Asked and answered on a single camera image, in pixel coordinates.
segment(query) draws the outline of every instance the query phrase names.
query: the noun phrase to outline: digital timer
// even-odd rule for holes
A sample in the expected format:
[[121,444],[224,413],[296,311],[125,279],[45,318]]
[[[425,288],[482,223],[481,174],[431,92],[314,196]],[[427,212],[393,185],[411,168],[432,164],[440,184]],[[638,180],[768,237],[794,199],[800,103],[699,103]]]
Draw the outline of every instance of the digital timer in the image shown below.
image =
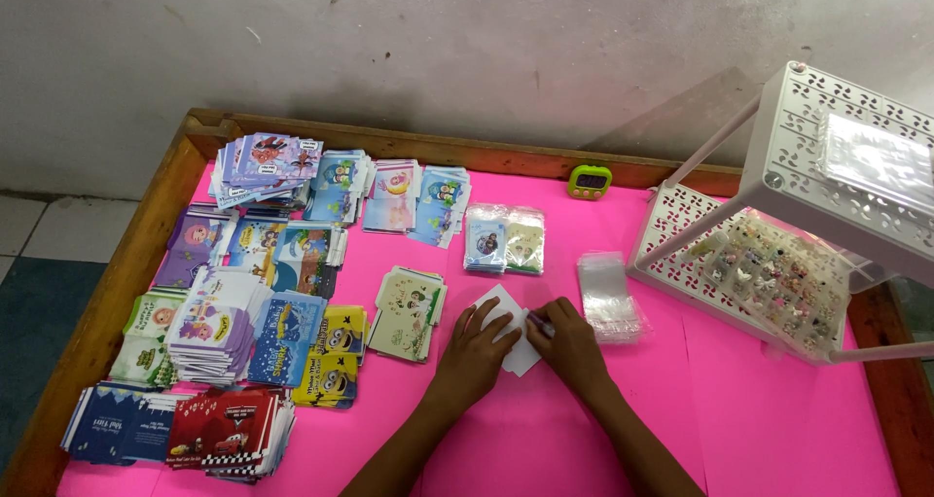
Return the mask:
[[568,194],[574,198],[596,200],[606,194],[613,181],[613,173],[606,167],[580,165],[571,171],[568,180]]

